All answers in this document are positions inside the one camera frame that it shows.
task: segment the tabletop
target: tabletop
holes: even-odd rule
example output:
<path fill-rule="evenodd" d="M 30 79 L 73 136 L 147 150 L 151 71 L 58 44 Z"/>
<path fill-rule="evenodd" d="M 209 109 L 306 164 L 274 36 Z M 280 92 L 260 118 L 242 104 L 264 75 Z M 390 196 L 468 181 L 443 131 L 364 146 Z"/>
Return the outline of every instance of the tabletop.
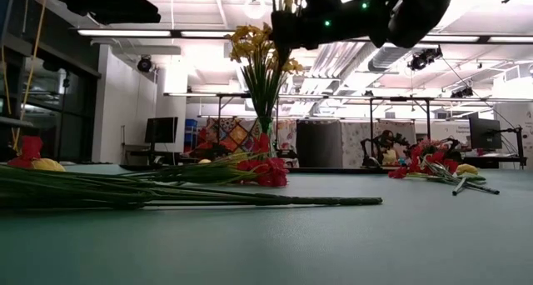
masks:
<path fill-rule="evenodd" d="M 384 203 L 0 213 L 0 284 L 531 284 L 533 173 L 482 173 L 499 196 L 292 174 L 242 190 Z"/>

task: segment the glass vase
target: glass vase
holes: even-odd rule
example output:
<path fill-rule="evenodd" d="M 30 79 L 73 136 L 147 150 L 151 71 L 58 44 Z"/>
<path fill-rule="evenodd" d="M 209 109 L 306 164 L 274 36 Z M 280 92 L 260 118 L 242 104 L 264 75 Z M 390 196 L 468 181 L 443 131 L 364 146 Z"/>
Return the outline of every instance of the glass vase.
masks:
<path fill-rule="evenodd" d="M 266 153 L 266 157 L 268 158 L 275 158 L 276 157 L 276 149 L 273 145 L 273 134 L 272 131 L 272 117 L 258 117 L 257 121 L 259 122 L 259 129 L 262 134 L 265 134 L 268 136 L 268 152 Z"/>

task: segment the bouquet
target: bouquet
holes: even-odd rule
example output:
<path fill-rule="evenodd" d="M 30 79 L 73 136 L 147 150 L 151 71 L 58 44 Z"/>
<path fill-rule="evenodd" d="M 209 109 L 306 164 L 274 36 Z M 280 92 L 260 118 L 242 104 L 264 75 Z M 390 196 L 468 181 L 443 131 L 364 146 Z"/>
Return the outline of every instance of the bouquet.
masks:
<path fill-rule="evenodd" d="M 477 169 L 468 164 L 459 164 L 448 157 L 449 151 L 439 141 L 423 141 L 411 150 L 411 164 L 389 172 L 389 178 L 424 178 L 428 181 L 456 185 L 455 196 L 463 188 L 487 193 L 500 192 L 487 186 L 486 179 L 478 175 Z"/>
<path fill-rule="evenodd" d="M 242 75 L 262 133 L 269 133 L 272 109 L 286 75 L 303 70 L 294 58 L 280 57 L 274 42 L 269 39 L 271 33 L 270 26 L 263 23 L 262 29 L 251 25 L 238 26 L 232 35 L 225 36 L 232 42 L 231 60 L 242 64 Z"/>

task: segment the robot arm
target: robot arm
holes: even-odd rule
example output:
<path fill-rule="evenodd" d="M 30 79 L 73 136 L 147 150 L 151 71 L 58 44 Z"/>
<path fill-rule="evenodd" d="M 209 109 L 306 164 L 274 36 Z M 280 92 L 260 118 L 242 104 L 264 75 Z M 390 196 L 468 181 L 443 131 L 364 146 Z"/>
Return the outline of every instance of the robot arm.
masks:
<path fill-rule="evenodd" d="M 390 42 L 412 48 L 442 19 L 450 0 L 306 0 L 298 15 L 271 15 L 276 48 L 318 48 L 319 44 L 370 37 L 377 47 Z"/>

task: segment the monitor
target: monitor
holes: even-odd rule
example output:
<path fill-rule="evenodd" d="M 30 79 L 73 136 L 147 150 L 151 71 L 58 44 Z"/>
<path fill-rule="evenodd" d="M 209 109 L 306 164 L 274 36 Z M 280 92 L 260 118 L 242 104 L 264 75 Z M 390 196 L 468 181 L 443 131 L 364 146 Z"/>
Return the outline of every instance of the monitor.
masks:
<path fill-rule="evenodd" d="M 145 143 L 174 143 L 176 141 L 177 117 L 149 118 Z"/>
<path fill-rule="evenodd" d="M 491 119 L 469 118 L 472 148 L 501 149 L 500 122 Z"/>

